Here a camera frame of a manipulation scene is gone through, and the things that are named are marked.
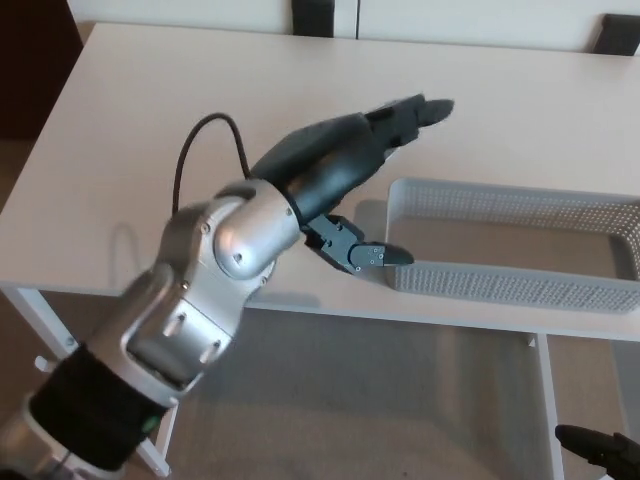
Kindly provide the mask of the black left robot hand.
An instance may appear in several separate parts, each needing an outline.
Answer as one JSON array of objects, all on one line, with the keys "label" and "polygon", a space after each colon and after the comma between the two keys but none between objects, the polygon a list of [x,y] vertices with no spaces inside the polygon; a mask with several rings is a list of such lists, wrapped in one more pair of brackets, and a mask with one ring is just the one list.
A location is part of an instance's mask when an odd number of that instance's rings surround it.
[{"label": "black left robot hand", "polygon": [[422,94],[366,112],[339,116],[297,129],[281,139],[251,169],[289,202],[305,245],[334,268],[349,274],[414,262],[406,249],[367,242],[352,222],[334,215],[342,199],[367,182],[420,130],[444,121],[452,99]]}]

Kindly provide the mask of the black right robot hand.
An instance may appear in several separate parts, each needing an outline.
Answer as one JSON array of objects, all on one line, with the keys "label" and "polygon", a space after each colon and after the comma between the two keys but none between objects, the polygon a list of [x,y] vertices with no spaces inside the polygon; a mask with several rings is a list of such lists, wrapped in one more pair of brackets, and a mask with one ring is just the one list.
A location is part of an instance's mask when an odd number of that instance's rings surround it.
[{"label": "black right robot hand", "polygon": [[564,449],[604,468],[612,479],[639,478],[639,444],[621,433],[561,424],[555,427],[555,437]]}]

